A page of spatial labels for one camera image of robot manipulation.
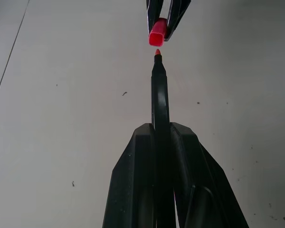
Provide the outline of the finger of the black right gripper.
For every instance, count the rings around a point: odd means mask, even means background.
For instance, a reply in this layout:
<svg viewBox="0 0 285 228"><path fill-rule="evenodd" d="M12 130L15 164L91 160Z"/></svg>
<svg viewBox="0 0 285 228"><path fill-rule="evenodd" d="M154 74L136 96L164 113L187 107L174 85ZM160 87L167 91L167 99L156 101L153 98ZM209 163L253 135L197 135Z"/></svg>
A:
<svg viewBox="0 0 285 228"><path fill-rule="evenodd" d="M191 0L171 0L164 41L168 41L171 38L190 3Z"/></svg>
<svg viewBox="0 0 285 228"><path fill-rule="evenodd" d="M148 31L151 32L154 24L160 17L163 0L146 0Z"/></svg>

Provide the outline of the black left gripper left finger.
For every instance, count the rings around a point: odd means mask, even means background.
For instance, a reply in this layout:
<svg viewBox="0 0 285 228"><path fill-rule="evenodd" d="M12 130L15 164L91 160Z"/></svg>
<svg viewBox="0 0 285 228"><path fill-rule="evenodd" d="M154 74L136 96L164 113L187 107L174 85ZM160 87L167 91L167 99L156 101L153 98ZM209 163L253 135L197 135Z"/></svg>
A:
<svg viewBox="0 0 285 228"><path fill-rule="evenodd" d="M113 168L102 228L155 228L154 129L136 128Z"/></svg>

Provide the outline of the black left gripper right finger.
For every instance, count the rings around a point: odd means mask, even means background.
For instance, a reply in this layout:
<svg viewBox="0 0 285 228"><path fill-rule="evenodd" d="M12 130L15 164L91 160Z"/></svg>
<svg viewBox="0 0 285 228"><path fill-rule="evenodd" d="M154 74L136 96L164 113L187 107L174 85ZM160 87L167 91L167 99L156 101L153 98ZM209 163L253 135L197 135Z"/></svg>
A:
<svg viewBox="0 0 285 228"><path fill-rule="evenodd" d="M197 135L171 123L171 145L180 228L249 228L223 169Z"/></svg>

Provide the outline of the red marker cap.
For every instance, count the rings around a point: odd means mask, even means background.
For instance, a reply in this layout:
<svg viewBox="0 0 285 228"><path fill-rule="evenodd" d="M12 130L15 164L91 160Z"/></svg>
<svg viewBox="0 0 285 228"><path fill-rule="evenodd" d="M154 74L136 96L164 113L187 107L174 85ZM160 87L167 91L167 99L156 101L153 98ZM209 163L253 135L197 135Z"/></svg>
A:
<svg viewBox="0 0 285 228"><path fill-rule="evenodd" d="M159 18L149 33L149 44L154 47L161 47L165 41L167 31L167 19Z"/></svg>

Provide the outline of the black marker with red tip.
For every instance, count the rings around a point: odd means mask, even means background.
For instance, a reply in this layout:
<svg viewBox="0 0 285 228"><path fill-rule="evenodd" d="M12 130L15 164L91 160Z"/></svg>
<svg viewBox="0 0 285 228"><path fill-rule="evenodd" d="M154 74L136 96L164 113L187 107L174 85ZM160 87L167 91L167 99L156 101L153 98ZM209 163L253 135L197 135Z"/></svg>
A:
<svg viewBox="0 0 285 228"><path fill-rule="evenodd" d="M168 83L159 49L152 68L152 125L155 130L156 227L176 228L172 185Z"/></svg>

